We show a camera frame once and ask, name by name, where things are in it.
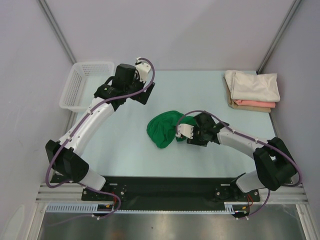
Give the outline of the green t shirt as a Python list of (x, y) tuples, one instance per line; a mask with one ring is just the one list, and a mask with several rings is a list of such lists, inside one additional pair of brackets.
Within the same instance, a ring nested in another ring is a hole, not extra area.
[(176, 137), (176, 126), (182, 116), (182, 113), (171, 110), (155, 116), (148, 123), (147, 135), (159, 149), (168, 147), (173, 140), (177, 142), (186, 140), (186, 137)]

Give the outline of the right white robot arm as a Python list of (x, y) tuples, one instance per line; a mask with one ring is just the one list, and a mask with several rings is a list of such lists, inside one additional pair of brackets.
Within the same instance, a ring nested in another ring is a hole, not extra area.
[(243, 173), (233, 180), (231, 196), (242, 201), (256, 189), (276, 191), (280, 187), (293, 187), (289, 180), (299, 173), (287, 146), (278, 137), (270, 140), (249, 136), (206, 111), (193, 117), (195, 125), (180, 123), (176, 136), (184, 136), (187, 143), (205, 147), (208, 143), (233, 148), (254, 161), (255, 170)]

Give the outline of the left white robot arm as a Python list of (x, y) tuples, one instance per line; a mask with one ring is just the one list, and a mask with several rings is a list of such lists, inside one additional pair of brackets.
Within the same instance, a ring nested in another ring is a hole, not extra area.
[(80, 119), (58, 141), (49, 140), (45, 145), (49, 167), (46, 171), (45, 183), (50, 184), (49, 174), (54, 170), (62, 174), (65, 182), (77, 183), (91, 189), (100, 200), (110, 196), (111, 188), (106, 179), (82, 159), (82, 154), (95, 132), (103, 122), (123, 105), (127, 99), (146, 104), (155, 86), (153, 64), (144, 57), (136, 59), (134, 65), (121, 63), (115, 74), (99, 86), (94, 97)]

